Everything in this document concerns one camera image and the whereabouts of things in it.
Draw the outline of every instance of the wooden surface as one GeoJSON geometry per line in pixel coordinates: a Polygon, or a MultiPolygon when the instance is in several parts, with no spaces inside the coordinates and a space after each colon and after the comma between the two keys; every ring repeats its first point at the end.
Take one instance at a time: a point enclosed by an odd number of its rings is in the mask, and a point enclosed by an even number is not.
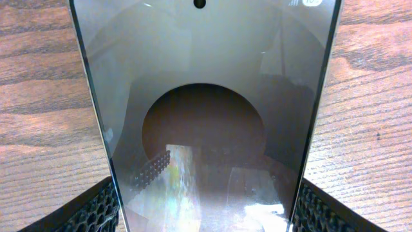
{"type": "MultiPolygon", "coordinates": [[[[305,177],[388,231],[412,231],[411,76],[411,1],[346,0],[305,177]]],[[[0,1],[1,231],[107,175],[65,2],[0,1]]]]}

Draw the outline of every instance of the reflective screen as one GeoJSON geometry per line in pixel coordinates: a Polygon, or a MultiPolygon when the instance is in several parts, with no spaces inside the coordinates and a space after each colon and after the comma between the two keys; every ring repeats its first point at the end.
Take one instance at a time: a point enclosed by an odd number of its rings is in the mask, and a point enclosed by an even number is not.
{"type": "Polygon", "coordinates": [[[130,231],[286,231],[336,7],[71,3],[130,231]]]}

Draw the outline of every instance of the wooden table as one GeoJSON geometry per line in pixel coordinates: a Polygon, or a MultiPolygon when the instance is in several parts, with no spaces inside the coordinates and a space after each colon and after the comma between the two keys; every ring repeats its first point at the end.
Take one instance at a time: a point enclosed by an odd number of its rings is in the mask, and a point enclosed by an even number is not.
{"type": "MultiPolygon", "coordinates": [[[[1,230],[108,175],[65,2],[0,1],[1,230]]],[[[412,231],[410,0],[346,0],[305,177],[383,228],[412,231]]]]}

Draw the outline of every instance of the wood grain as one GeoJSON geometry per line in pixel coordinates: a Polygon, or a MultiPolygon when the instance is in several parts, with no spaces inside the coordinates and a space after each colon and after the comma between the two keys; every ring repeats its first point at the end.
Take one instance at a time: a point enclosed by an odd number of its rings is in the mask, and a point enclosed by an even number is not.
{"type": "MultiPolygon", "coordinates": [[[[305,173],[388,231],[412,231],[411,9],[345,1],[305,173]]],[[[65,2],[0,1],[2,231],[107,175],[65,2]]]]}

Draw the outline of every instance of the black dot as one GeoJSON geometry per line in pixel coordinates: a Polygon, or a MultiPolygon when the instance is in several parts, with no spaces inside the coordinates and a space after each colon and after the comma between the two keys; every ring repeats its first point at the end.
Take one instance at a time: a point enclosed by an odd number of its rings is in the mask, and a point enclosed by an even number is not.
{"type": "Polygon", "coordinates": [[[206,5],[206,0],[194,0],[193,3],[196,8],[202,9],[206,5]]]}

